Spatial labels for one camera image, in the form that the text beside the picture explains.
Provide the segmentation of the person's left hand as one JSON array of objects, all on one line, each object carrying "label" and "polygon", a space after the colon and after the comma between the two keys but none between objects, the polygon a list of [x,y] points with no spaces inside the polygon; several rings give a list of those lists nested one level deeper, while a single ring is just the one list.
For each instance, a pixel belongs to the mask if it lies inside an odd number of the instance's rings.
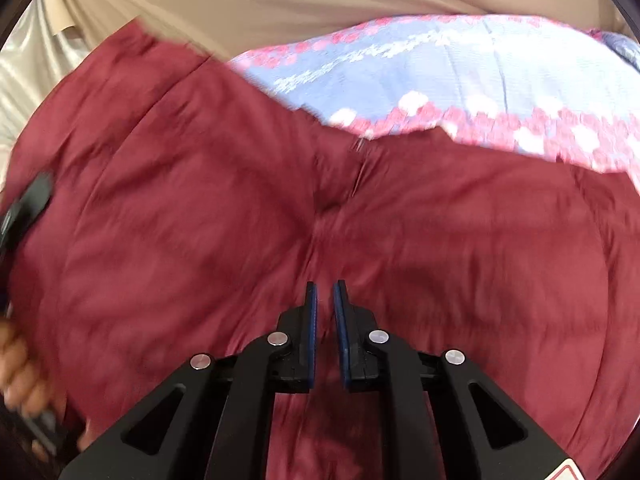
[{"label": "person's left hand", "polygon": [[52,382],[15,324],[1,318],[1,397],[8,410],[21,418],[34,418],[45,410],[58,419],[72,411],[67,392]]}]

